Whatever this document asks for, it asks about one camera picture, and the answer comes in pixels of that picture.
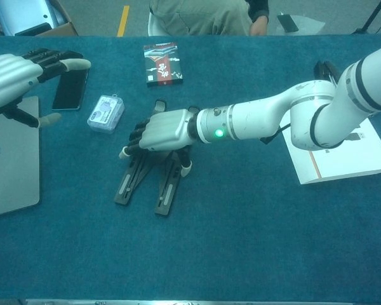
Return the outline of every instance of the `blue table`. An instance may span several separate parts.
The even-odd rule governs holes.
[[[148,88],[142,46],[178,43],[182,85]],[[135,123],[169,109],[275,95],[343,70],[379,36],[0,37],[0,54],[38,47],[91,60],[84,104],[41,132],[42,196],[0,216],[0,298],[381,302],[381,174],[301,186],[282,137],[198,144],[168,218],[154,214],[159,172],[128,207],[113,202]],[[50,112],[57,79],[37,87]],[[113,135],[86,120],[102,94],[126,111]],[[372,119],[381,137],[381,114]]]

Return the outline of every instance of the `small plastic box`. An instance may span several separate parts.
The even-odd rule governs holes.
[[[123,112],[121,98],[115,94],[102,95],[88,118],[88,125],[96,132],[113,133]]]

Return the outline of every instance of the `robotic hand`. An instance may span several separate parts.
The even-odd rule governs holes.
[[[337,86],[308,81],[250,102],[155,114],[136,127],[120,158],[141,150],[170,151],[224,139],[262,139],[277,133],[290,110],[292,143],[315,151],[339,146],[369,115],[381,111],[381,49],[350,65]]]
[[[90,68],[90,62],[82,54],[72,51],[64,53],[38,49],[23,56],[0,55],[0,114],[31,127],[48,126],[60,119],[60,114],[35,118],[19,109],[25,93],[39,83],[71,70]]]

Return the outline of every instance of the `smartphone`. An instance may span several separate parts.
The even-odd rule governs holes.
[[[278,15],[277,16],[279,23],[282,25],[284,28],[284,31],[286,33],[291,33],[291,32],[298,32],[299,29],[295,22],[293,21],[291,15],[285,14],[285,15]]]
[[[69,71],[61,75],[53,110],[78,110],[81,107],[89,70]]]

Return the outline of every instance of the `silver laptop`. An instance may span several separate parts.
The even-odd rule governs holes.
[[[19,108],[38,116],[38,98]],[[39,202],[39,130],[0,115],[0,214]]]

